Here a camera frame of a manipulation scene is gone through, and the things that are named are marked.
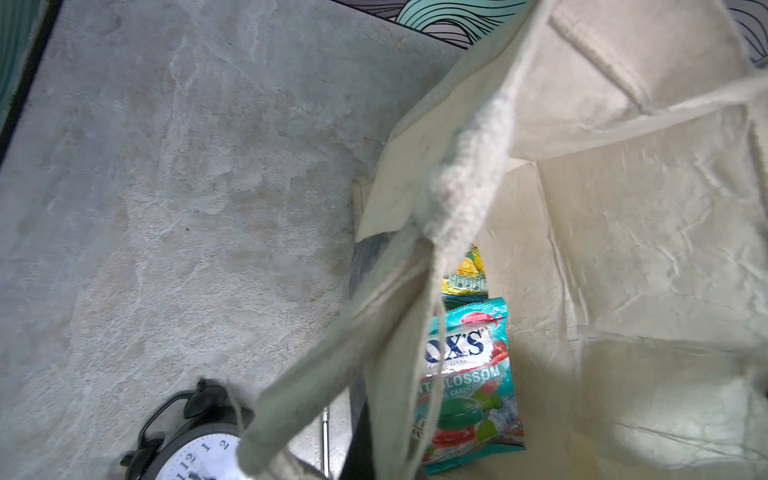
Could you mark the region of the green-red candy bag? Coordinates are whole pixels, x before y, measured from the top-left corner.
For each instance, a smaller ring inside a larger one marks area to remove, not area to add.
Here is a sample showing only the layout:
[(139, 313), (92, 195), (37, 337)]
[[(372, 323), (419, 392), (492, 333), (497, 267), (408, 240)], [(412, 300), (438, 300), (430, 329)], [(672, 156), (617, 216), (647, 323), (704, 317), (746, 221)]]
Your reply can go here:
[(507, 318), (505, 300), (494, 298), (449, 311), (444, 341), (439, 339), (439, 319), (431, 322), (412, 427), (413, 437), (421, 438), (433, 377), (439, 356), (444, 354), (440, 413), (422, 460), (430, 475), (525, 449), (509, 359)]

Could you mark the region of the beige canvas grocery bag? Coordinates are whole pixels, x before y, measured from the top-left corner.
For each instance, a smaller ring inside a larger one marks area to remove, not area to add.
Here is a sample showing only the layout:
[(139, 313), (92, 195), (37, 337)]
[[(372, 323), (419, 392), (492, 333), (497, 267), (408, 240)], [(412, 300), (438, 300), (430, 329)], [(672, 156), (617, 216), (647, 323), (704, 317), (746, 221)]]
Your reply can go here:
[(357, 230), (385, 244), (258, 398), (249, 477), (357, 377), (375, 479), (415, 479), (440, 284), (472, 244), (510, 309), (526, 448), (454, 479), (767, 475), (767, 74), (723, 1), (539, 1), (395, 127)]

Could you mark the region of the yellow-green candy bag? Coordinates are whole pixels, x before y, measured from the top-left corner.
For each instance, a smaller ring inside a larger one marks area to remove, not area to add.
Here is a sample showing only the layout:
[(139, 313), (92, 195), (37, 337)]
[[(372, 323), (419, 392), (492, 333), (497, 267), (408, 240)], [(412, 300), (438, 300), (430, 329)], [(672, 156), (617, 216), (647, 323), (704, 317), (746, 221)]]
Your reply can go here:
[(475, 244), (459, 266), (443, 279), (441, 294), (448, 311), (489, 299), (484, 262)]

